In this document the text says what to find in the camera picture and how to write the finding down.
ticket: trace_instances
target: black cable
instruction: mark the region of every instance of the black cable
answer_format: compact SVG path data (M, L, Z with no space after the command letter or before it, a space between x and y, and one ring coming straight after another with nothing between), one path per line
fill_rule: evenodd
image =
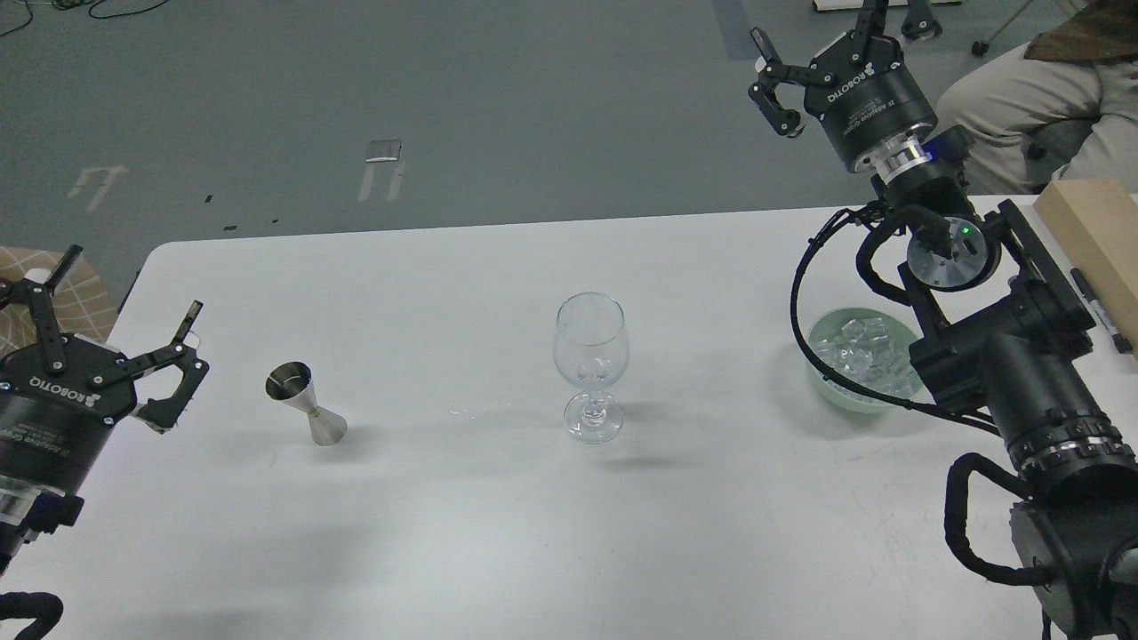
M32 624L16 634L16 640L41 640L63 615L63 600L51 593L0 594L0 620L34 618Z
M9 28L8 31L6 31L3 33L0 33L0 38L3 38L5 35L8 35L9 33L16 33L17 31L24 28L25 26L32 24L32 19L35 16L32 15L32 6L28 5L26 0L24 1L24 8L27 9L27 22L25 22L24 24L17 26L15 28Z
M170 0L162 0L157 5L154 5L151 7L147 7L146 9L139 9L138 11L126 11L125 14L110 14L109 16L97 16L97 15L94 15L94 8L98 7L99 5L102 5L107 0L98 0L94 5L91 5L90 7L88 7L86 15L91 16L92 18L94 18L97 20L109 20L112 18L125 18L126 16L137 16L139 14L145 14L147 11L152 11L152 10L157 9L158 7L162 7L166 2L170 2Z
M897 407L902 407L905 409L920 411L934 418L941 418L968 427L974 427L992 435L999 435L999 430L995 425L992 425L991 420L984 413L979 411L973 412L971 416L953 413L935 404L914 402L912 400L883 394L847 378L818 358L818 355L814 353L814 350L810 348L806 337L802 335L802 328L799 325L798 317L798 296L810 262L818 254L818 252L822 251L822 247L826 244L826 241L838 233L838 231L840 231L843 227L853 222L869 227L876 220L875 213L877 213L877 207L875 207L872 203L859 211L848 208L841 210L822 227L814 238L810 238L809 246L807 247L806 253L802 254L802 260L799 262L798 269L794 270L794 279L791 282L790 288L790 326L791 330L794 333L794 342L798 343L798 347L801 350L802 355L806 356L807 361L809 361L815 369L822 372L823 378L833 380L838 385L846 387L853 393L872 397L874 400L880 400L889 404L894 404Z
M1044 567L1012 568L981 559L968 541L968 477L979 473L1000 489L1021 500L1031 498L1031 485L1005 471L999 465L979 453L965 453L948 469L945 483L945 542L948 550L964 567L986 580L1013 586L1041 586L1052 581Z

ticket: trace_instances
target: person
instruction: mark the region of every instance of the person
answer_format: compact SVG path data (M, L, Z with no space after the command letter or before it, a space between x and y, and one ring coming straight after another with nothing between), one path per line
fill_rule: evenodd
M957 81L937 115L975 139L964 165L972 194L1032 192L1024 133L1070 118L1097 122L1052 178L1113 178L1138 192L1138 0L1091 1Z

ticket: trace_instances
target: robotiq logo text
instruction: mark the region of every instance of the robotiq logo text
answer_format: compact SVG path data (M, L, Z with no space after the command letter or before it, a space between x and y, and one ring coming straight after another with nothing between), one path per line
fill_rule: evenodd
M56 385L49 383L48 380L40 379L39 376L32 376L32 379L27 380L27 383L33 387L41 388L52 395L59 395L66 397L67 400L74 400L75 402L81 402L88 407L94 407L94 403L102 397L97 393L79 393L77 391L69 389L63 385Z
M833 93L826 96L826 100L830 101L830 102L835 102L838 100L838 98L841 98L842 96L844 96L847 91L849 91L850 89L853 89L855 87L857 87L858 84L860 84L861 81L868 79L875 72L874 72L874 68L873 68L873 64L866 65L865 66L865 71L863 71L861 73L855 75L853 79L850 80L849 82L847 82L846 84L842 84L838 89L838 91L834 91Z

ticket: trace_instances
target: glass stem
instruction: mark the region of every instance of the glass stem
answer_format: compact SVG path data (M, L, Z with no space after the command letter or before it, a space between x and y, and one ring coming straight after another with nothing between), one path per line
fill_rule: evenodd
M580 410L580 421L591 427L600 427L609 417L609 403L603 397L588 394L588 401Z

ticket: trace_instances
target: wooden block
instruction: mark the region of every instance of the wooden block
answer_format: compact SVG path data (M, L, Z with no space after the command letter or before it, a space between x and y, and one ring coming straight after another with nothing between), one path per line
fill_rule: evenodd
M1119 331L1138 344L1138 204L1116 180L1057 180L1034 208Z

